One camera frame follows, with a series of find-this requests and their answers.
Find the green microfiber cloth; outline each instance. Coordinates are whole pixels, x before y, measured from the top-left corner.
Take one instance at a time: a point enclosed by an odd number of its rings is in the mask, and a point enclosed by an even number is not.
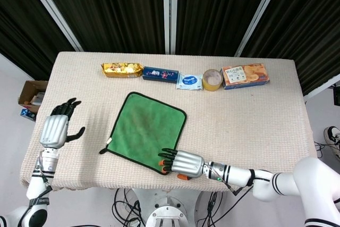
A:
[[[186,113],[140,93],[129,93],[111,132],[111,142],[99,153],[111,152],[162,175],[162,148],[176,149]]]

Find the beige tablecloth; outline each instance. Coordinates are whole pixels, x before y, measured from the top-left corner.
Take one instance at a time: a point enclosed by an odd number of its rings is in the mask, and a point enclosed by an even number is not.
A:
[[[270,83],[249,88],[210,91],[176,90],[175,84],[142,78],[107,78],[103,62],[139,62],[145,66],[202,74],[207,69],[264,63]],[[184,110],[188,119],[178,149],[206,161],[272,172],[292,171],[306,156],[316,156],[294,62],[268,58],[175,56],[118,53],[59,53],[30,145],[21,169],[27,186],[35,165],[40,134],[52,109],[72,97],[79,105],[69,134],[86,127],[84,135],[59,150],[53,187],[192,188],[226,190],[205,177],[183,181],[175,173],[162,176],[116,155],[98,152],[105,147],[118,112],[131,91],[137,91]]]

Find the black curtain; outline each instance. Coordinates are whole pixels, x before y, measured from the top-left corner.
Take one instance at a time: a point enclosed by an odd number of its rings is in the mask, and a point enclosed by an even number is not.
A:
[[[84,51],[165,53],[163,0],[54,0]]]
[[[40,0],[0,0],[0,53],[37,80],[48,80],[58,52],[73,51]]]
[[[295,60],[309,93],[340,73],[340,0],[271,0],[242,56]]]
[[[234,56],[261,0],[178,0],[176,53]]]

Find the blue snack box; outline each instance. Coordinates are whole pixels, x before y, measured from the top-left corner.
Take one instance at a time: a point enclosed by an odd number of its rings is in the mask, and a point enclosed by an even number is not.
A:
[[[152,68],[149,66],[145,66],[143,70],[144,80],[177,83],[178,77],[179,73],[176,70]]]
[[[30,119],[31,121],[36,121],[36,117],[37,115],[35,113],[32,113],[31,111],[29,111],[28,109],[24,108],[23,110],[21,110],[20,115],[22,117],[25,117],[27,119]]]

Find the orange fingertip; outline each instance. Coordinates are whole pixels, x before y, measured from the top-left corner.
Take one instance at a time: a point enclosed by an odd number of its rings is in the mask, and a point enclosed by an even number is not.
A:
[[[188,181],[188,180],[191,179],[190,177],[188,177],[188,176],[186,176],[186,175],[183,175],[183,174],[178,174],[177,177],[178,177],[179,179],[186,180],[186,181]]]

